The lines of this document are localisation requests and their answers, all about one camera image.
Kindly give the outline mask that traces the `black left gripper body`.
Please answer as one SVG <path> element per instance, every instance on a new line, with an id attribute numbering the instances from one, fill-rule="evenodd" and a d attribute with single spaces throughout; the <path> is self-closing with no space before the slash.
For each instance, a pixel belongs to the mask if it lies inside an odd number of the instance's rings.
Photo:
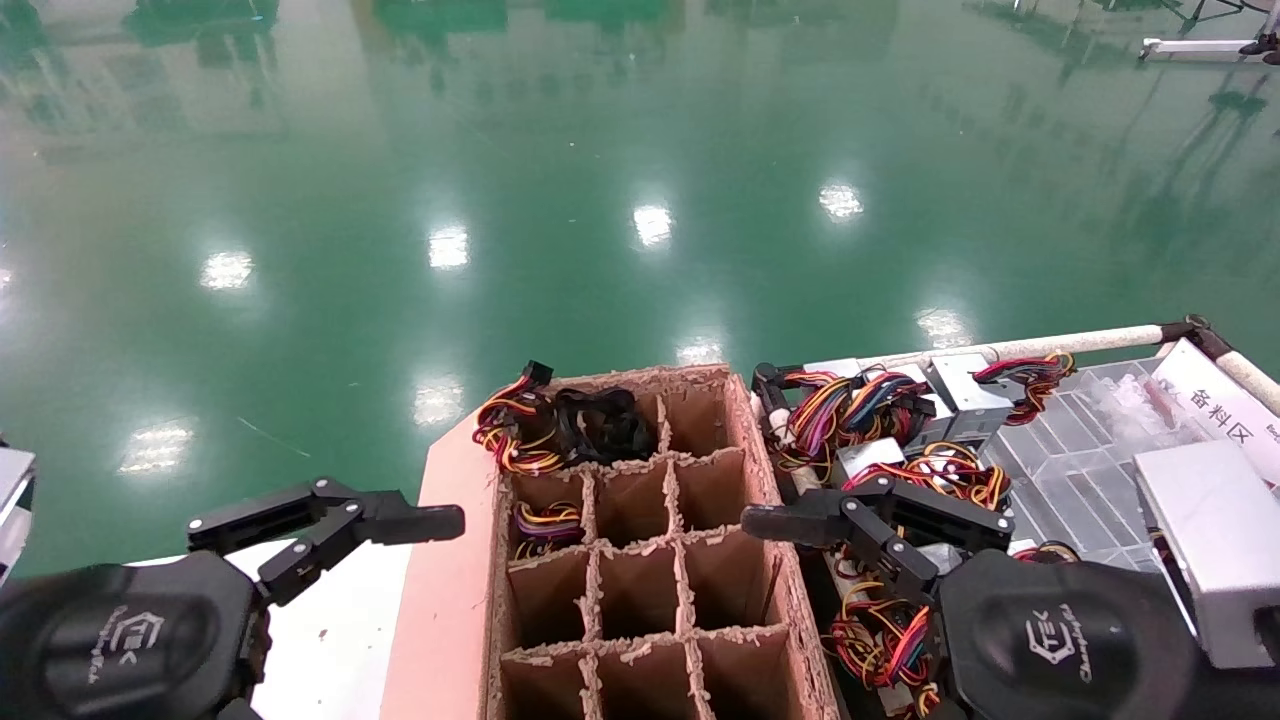
<path id="1" fill-rule="evenodd" d="M 233 698 L 251 705 L 268 624 L 256 583 L 210 552 L 10 580 L 1 715 L 216 719 Z"/>

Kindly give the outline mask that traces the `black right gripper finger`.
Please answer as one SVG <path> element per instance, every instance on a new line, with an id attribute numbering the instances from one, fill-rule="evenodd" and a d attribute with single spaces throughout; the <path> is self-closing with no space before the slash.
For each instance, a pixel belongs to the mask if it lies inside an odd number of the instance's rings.
<path id="1" fill-rule="evenodd" d="M 808 489 L 786 505 L 749 505 L 741 528 L 762 541 L 845 544 L 882 585 L 916 605 L 931 602 L 943 574 L 920 546 L 950 544 L 974 555 L 1005 551 L 1012 538 L 1012 519 L 1004 512 L 900 479 Z"/>

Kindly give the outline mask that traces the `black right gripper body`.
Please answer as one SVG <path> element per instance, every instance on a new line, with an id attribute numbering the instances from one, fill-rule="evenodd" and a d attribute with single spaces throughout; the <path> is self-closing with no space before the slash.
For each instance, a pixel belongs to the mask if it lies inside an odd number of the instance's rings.
<path id="1" fill-rule="evenodd" d="M 940 689 L 969 719 L 1171 719 L 1201 662 L 1152 573 L 988 550 L 934 589 Z"/>

